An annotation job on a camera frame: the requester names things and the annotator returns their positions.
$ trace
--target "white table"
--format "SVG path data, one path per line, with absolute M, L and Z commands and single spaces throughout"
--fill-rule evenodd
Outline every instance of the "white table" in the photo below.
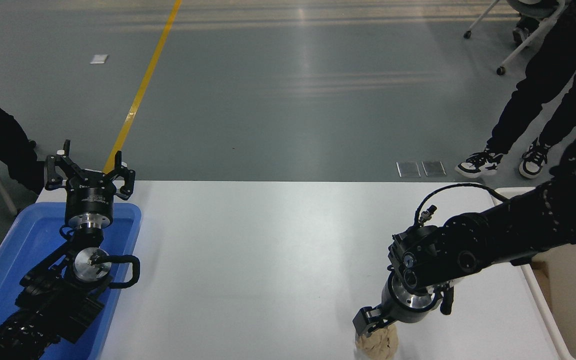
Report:
M 391 234 L 445 184 L 138 181 L 137 285 L 103 360 L 354 360 L 352 319 L 380 302 Z M 38 201 L 63 201 L 44 191 Z M 481 189 L 435 196 L 432 224 L 492 207 Z M 397 323 L 398 360 L 557 359 L 521 269 L 499 264 L 439 310 Z

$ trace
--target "black cable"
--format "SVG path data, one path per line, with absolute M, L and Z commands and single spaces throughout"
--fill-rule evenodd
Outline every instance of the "black cable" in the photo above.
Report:
M 71 237 L 73 237 L 73 233 L 74 233 L 74 229 L 71 228 L 70 230 L 64 232 L 65 228 L 70 228 L 68 225 L 64 224 L 59 228 L 59 235 L 61 235 L 62 238 L 66 239 L 66 241 L 70 241 Z
M 490 187 L 487 187 L 486 185 L 478 184 L 476 182 L 464 182 L 461 184 L 451 184 L 451 185 L 440 187 L 439 189 L 436 189 L 435 191 L 431 192 L 430 194 L 428 194 L 428 196 L 426 196 L 423 199 L 423 201 L 419 204 L 419 207 L 416 208 L 416 211 L 414 212 L 414 222 L 413 222 L 414 226 L 419 226 L 419 216 L 421 214 L 421 209 L 424 207 L 424 204 L 426 203 L 426 201 L 428 201 L 428 199 L 432 198 L 432 196 L 434 196 L 435 194 L 437 194 L 439 192 L 446 191 L 446 190 L 452 189 L 452 188 L 459 188 L 459 187 L 471 187 L 471 188 L 483 189 L 483 190 L 487 191 L 493 198 L 495 198 L 499 201 L 508 201 L 508 198 L 506 198 L 502 194 L 494 191 L 493 189 L 491 189 Z

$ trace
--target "metal plate on floor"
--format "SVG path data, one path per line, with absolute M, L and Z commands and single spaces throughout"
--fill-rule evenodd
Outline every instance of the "metal plate on floor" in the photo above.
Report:
M 422 161 L 423 171 L 429 178 L 446 176 L 446 169 L 441 161 Z
M 397 170 L 400 178 L 421 178 L 419 167 L 414 161 L 397 161 Z
M 90 60 L 90 64 L 105 64 L 107 59 L 107 54 L 94 55 L 92 60 Z

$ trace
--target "robotic arm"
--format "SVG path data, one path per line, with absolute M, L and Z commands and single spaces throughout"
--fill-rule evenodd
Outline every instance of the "robotic arm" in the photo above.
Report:
M 103 228 L 113 222 L 114 196 L 128 199 L 135 171 L 122 163 L 121 151 L 110 173 L 82 170 L 69 157 L 70 140 L 63 150 L 46 158 L 45 189 L 66 189 L 66 242 L 21 279 L 23 290 L 14 301 L 19 310 L 0 325 L 0 359 L 36 360 L 61 338 L 75 343 L 104 308 L 98 301 L 106 289 L 125 289 L 139 280 L 140 263 L 133 255 L 109 255 L 100 248 Z M 67 180 L 57 173 L 59 167 Z M 113 181 L 125 184 L 118 190 Z M 112 264 L 132 264 L 132 278 L 112 282 Z
M 538 253 L 576 244 L 576 140 L 551 173 L 553 178 L 533 191 L 483 212 L 454 216 L 441 227 L 423 226 L 437 209 L 431 206 L 393 235 L 381 303 L 357 312 L 352 321 L 357 335 L 369 337 L 395 321 L 421 321 L 439 305 L 449 315 L 457 278 L 493 264 L 529 264 Z

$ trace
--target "shoelace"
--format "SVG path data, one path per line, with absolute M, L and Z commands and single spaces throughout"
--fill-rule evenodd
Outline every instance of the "shoelace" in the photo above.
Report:
M 548 156 L 546 156 L 546 151 L 544 148 L 539 146 L 533 146 L 528 153 L 523 157 L 527 162 L 535 163 L 541 166 L 542 162 L 548 164 Z
M 476 167 L 480 167 L 484 165 L 489 158 L 490 154 L 485 151 L 475 152 L 473 155 L 470 155 L 470 157 L 466 159 L 466 162 L 471 163 Z

